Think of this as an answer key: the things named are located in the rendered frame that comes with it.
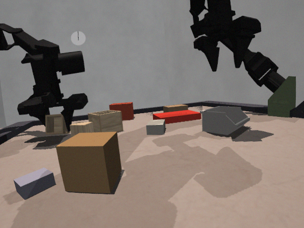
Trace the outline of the red flat block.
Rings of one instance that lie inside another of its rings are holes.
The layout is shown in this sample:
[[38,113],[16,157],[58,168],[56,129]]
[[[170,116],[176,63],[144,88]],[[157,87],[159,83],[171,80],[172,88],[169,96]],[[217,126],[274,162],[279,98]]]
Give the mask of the red flat block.
[[201,119],[199,112],[191,110],[153,114],[153,120],[165,119],[165,124]]

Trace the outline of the black metal overhead frame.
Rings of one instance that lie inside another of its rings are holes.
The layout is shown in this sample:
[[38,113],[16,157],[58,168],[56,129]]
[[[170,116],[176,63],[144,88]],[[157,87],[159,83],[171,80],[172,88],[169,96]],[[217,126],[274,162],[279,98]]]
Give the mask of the black metal overhead frame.
[[299,112],[304,111],[304,101],[301,104],[299,104],[293,111],[299,111]]

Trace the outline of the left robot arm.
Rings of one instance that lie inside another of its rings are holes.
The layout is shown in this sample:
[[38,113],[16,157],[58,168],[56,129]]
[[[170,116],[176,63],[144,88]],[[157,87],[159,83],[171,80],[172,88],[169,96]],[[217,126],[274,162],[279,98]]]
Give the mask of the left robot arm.
[[[7,44],[3,31],[12,34],[15,43]],[[15,45],[28,52],[21,63],[31,63],[35,81],[57,77],[57,71],[62,75],[85,72],[82,51],[60,53],[57,44],[44,39],[37,40],[22,28],[0,23],[0,50],[9,50]],[[44,115],[58,102],[52,88],[49,85],[44,88],[33,88],[34,94],[23,104],[30,116]]]

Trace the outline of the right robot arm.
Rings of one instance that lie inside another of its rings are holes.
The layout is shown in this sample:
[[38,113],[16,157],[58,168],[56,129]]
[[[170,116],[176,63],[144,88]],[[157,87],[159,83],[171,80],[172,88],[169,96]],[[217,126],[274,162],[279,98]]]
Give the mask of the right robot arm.
[[[205,7],[205,0],[190,0],[190,13],[193,16],[193,25],[190,26],[194,38],[215,30],[220,25],[218,30],[225,30],[224,21],[219,12],[209,11],[205,14],[205,18],[199,21],[198,15],[205,9],[209,10],[211,7],[220,4],[227,4],[231,6],[230,0],[207,0],[208,9]],[[229,38],[220,41],[228,49],[233,52],[233,45]],[[243,58],[243,63],[245,69],[248,71],[250,77],[255,81],[255,83],[262,87],[264,84],[273,93],[279,88],[279,86],[285,81],[285,78],[277,73],[278,67],[274,64],[268,57],[262,55],[260,52],[251,52],[247,49],[245,56]],[[271,70],[269,70],[271,69]],[[268,71],[269,70],[269,71]],[[269,73],[266,73],[266,72]],[[266,74],[265,74],[266,73]],[[264,75],[265,74],[265,75]],[[264,77],[264,76],[265,77]],[[260,79],[263,76],[263,79]],[[260,80],[259,80],[260,79]]]

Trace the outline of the orange-red cube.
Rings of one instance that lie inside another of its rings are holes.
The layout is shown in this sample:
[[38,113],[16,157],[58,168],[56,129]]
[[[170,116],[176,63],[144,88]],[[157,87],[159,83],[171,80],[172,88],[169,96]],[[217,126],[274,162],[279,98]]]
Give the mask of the orange-red cube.
[[111,104],[109,108],[114,111],[122,111],[122,120],[132,120],[134,118],[133,102]]

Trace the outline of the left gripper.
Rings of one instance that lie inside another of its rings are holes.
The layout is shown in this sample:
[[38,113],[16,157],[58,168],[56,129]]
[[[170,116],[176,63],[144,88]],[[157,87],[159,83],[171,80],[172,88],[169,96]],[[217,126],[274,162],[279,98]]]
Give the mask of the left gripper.
[[[60,81],[60,79],[58,79],[58,77],[54,77],[54,78],[46,79],[46,80],[35,81],[35,83],[36,84],[33,86],[34,90],[36,89],[36,87],[39,90],[45,90],[44,86],[47,86],[47,85],[49,85],[50,88],[52,88],[53,92],[56,95],[57,101],[58,101],[58,103],[55,104],[53,107],[63,106],[64,110],[61,112],[61,114],[64,116],[67,130],[70,132],[69,125],[71,125],[71,123],[72,123],[72,117],[73,117],[74,110],[80,110],[85,107],[85,105],[88,103],[87,95],[84,93],[73,94],[69,98],[62,99],[64,97],[64,95],[60,91],[59,83],[61,83],[61,81]],[[18,110],[19,115],[28,114],[28,112],[26,111],[26,109],[23,106],[23,104],[26,101],[27,100],[18,104],[17,110]],[[49,109],[46,114],[34,115],[33,117],[38,118],[45,126],[46,115],[50,115]]]

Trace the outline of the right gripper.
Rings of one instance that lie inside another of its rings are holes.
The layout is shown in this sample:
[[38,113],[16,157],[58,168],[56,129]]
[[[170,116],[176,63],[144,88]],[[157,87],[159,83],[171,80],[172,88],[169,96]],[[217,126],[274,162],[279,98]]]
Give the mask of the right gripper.
[[212,35],[211,37],[201,36],[197,38],[193,42],[194,49],[202,51],[206,55],[212,71],[216,71],[219,57],[218,41],[229,38],[233,45],[235,67],[240,68],[250,42],[255,38],[253,34],[261,32],[261,23],[259,20],[247,16],[241,16],[233,20],[232,16],[236,15],[236,13],[227,4],[215,5],[208,12],[213,10],[216,13],[220,13],[224,21],[225,30],[219,31],[219,25],[217,29],[207,33]]

